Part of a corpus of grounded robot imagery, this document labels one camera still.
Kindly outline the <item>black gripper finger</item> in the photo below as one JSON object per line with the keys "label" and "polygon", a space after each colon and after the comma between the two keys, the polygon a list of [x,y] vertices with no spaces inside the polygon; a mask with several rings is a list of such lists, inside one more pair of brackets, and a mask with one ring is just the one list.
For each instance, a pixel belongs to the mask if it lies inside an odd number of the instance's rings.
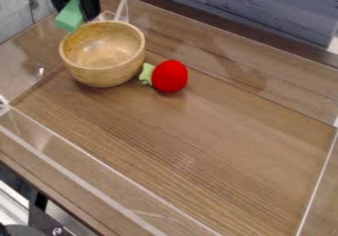
{"label": "black gripper finger", "polygon": [[100,12],[99,0],[79,0],[79,2],[83,18],[85,21],[91,21]]}

